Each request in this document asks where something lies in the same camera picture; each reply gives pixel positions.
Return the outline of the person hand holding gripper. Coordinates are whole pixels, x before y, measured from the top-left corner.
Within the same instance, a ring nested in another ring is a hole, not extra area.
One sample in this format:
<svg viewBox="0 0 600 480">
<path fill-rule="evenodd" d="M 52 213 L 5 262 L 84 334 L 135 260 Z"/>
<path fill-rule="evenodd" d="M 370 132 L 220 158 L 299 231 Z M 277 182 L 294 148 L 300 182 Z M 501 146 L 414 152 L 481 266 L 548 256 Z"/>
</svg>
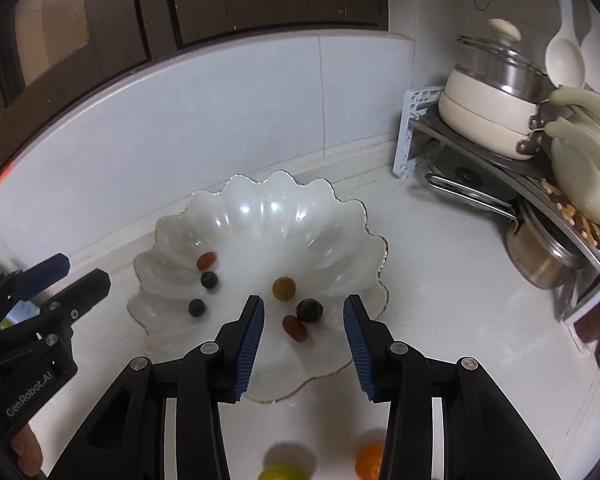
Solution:
<svg viewBox="0 0 600 480">
<path fill-rule="evenodd" d="M 19 470 L 27 477 L 35 477 L 42 471 L 43 454 L 38 438 L 29 425 L 24 426 L 10 441 L 16 453 Z"/>
</svg>

